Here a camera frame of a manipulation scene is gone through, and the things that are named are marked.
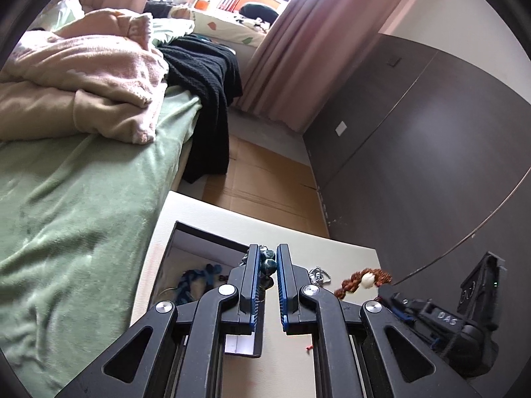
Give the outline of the black jewelry box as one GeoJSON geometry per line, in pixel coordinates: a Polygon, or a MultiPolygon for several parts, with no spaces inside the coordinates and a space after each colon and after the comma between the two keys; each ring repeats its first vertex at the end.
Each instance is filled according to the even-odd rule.
{"type": "Polygon", "coordinates": [[[167,238],[148,306],[168,300],[177,305],[199,300],[206,291],[229,281],[248,246],[175,222],[167,238]]]}

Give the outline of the green bed sheet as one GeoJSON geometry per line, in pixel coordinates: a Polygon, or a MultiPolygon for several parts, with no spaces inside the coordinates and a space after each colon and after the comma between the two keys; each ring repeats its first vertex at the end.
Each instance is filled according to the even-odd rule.
{"type": "Polygon", "coordinates": [[[2,144],[1,348],[33,396],[54,396],[128,328],[200,109],[169,88],[145,146],[85,134],[2,144]]]}

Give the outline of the dark grey wardrobe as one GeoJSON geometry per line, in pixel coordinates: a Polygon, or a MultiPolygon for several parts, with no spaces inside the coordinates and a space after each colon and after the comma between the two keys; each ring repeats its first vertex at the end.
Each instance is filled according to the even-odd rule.
{"type": "Polygon", "coordinates": [[[403,294],[457,306],[506,262],[485,397],[530,394],[530,106],[441,50],[382,35],[306,130],[330,236],[372,247],[403,294]]]}

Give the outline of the flattened cardboard on floor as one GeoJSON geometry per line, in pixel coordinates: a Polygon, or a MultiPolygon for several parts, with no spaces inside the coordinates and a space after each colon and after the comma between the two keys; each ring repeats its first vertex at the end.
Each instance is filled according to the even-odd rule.
{"type": "Polygon", "coordinates": [[[330,236],[311,167],[234,136],[227,173],[209,176],[201,199],[280,227],[330,236]]]}

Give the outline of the beige blanket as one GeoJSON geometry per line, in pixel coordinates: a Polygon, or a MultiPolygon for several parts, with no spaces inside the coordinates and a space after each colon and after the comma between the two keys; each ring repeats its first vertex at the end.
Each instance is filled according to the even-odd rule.
{"type": "Polygon", "coordinates": [[[29,81],[1,84],[1,140],[63,138],[99,134],[124,143],[145,145],[156,137],[167,85],[141,109],[126,102],[79,90],[67,92],[29,81]]]}

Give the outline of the black knitted garment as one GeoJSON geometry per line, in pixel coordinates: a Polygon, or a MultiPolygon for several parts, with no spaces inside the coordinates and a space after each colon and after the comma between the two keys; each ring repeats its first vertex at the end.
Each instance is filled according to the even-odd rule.
{"type": "Polygon", "coordinates": [[[228,109],[243,94],[239,62],[228,47],[195,34],[158,44],[168,64],[167,84],[199,98],[192,147],[183,179],[223,175],[230,162],[228,109]]]}

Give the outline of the pink fleece blanket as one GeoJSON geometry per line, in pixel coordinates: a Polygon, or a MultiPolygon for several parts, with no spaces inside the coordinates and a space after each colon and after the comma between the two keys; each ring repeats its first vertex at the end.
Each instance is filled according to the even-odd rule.
{"type": "Polygon", "coordinates": [[[153,17],[101,9],[55,31],[27,31],[1,69],[1,84],[29,81],[145,109],[168,65],[154,46],[153,17]]]}

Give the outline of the white patterned pillow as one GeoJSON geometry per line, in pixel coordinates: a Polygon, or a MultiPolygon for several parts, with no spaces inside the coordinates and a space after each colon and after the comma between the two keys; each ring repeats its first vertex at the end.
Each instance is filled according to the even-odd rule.
{"type": "Polygon", "coordinates": [[[196,34],[214,39],[258,48],[266,37],[255,20],[241,18],[231,12],[192,10],[192,19],[196,34]]]}

